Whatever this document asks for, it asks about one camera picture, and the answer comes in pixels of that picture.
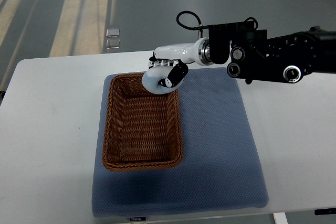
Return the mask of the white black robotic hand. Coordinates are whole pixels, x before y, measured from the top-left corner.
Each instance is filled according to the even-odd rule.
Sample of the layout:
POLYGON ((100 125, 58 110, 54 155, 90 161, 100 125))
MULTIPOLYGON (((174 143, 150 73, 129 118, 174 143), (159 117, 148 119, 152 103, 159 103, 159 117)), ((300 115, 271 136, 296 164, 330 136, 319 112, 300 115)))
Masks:
POLYGON ((209 53, 208 38, 200 38, 195 43, 156 48, 149 58, 148 72, 159 75, 159 86, 173 89, 183 81, 188 73, 188 65, 191 63, 200 66, 213 64, 209 53))

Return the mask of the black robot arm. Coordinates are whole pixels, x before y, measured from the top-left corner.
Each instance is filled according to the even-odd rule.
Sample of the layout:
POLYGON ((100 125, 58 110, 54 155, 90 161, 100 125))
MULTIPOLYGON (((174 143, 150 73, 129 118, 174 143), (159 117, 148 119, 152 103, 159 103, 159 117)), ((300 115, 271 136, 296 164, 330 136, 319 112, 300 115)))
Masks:
POLYGON ((297 83, 313 72, 335 73, 335 32, 319 26, 268 38, 256 20, 210 25, 199 57, 205 63, 228 64, 232 78, 297 83))

